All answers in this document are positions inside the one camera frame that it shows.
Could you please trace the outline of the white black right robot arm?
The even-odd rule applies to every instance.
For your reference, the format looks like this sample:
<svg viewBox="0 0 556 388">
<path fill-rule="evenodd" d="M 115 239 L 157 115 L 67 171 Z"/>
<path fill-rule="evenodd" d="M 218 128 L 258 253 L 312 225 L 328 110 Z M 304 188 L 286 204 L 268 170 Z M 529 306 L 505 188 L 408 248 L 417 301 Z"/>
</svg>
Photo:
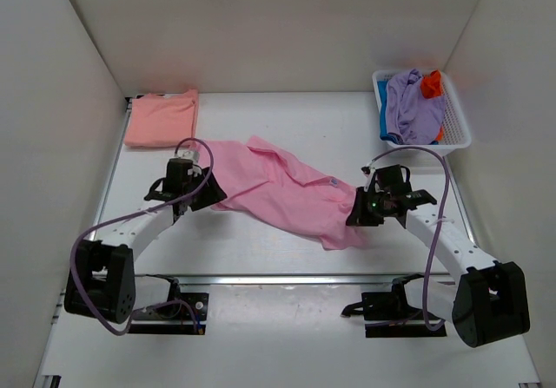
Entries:
<svg viewBox="0 0 556 388">
<path fill-rule="evenodd" d="M 363 293 L 342 316 L 361 315 L 375 326 L 400 326 L 429 318 L 434 326 L 454 326 L 460 339 L 479 347 L 529 331 L 531 322 L 522 269 L 482 251 L 445 217 L 426 190 L 415 190 L 401 165 L 363 168 L 367 183 L 356 190 L 349 226 L 377 227 L 393 218 L 428 247 L 452 283 L 429 272 L 398 277 L 387 292 Z"/>
</svg>

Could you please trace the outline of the pink t-shirt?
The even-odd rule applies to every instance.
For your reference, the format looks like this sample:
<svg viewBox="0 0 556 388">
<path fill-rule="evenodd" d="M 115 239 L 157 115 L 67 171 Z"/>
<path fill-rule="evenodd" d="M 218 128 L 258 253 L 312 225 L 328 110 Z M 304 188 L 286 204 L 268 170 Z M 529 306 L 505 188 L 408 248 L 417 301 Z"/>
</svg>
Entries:
<svg viewBox="0 0 556 388">
<path fill-rule="evenodd" d="M 346 225 L 355 187 L 258 136 L 245 143 L 207 144 L 214 156 L 212 174 L 227 195 L 214 210 L 250 214 L 283 231 L 318 240 L 326 250 L 367 244 L 364 232 Z"/>
</svg>

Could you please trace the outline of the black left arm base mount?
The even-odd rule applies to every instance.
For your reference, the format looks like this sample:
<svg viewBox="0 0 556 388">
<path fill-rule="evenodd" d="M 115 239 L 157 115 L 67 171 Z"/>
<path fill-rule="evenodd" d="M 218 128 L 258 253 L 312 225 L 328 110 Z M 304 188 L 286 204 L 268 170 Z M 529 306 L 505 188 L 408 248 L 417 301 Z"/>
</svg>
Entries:
<svg viewBox="0 0 556 388">
<path fill-rule="evenodd" d="M 130 334 L 195 335 L 206 333 L 209 292 L 166 275 L 136 278 Z"/>
</svg>

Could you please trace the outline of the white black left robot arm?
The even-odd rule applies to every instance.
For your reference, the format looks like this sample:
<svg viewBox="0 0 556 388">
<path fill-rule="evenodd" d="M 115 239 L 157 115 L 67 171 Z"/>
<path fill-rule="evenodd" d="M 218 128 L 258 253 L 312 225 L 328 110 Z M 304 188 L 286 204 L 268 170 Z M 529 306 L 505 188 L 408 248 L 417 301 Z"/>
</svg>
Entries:
<svg viewBox="0 0 556 388">
<path fill-rule="evenodd" d="M 226 199 L 210 167 L 196 158 L 174 157 L 156 180 L 144 203 L 130 216 L 110 224 L 100 240 L 80 240 L 70 258 L 63 301 L 68 313 L 98 319 L 108 326 L 156 310 L 171 317 L 185 306 L 177 279 L 168 275 L 136 276 L 139 255 L 188 211 Z"/>
</svg>

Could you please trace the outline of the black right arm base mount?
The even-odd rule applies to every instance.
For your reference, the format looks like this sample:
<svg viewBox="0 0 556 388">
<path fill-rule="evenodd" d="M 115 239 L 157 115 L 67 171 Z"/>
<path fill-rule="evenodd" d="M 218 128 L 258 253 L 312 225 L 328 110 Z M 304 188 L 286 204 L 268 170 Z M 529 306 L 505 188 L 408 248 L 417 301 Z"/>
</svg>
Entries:
<svg viewBox="0 0 556 388">
<path fill-rule="evenodd" d="M 405 286 L 421 278 L 422 274 L 412 274 L 394 279 L 387 292 L 364 292 L 360 301 L 343 308 L 341 316 L 346 319 L 362 317 L 367 339 L 446 337 L 445 325 L 436 331 L 429 330 L 424 324 L 421 309 L 407 302 Z"/>
</svg>

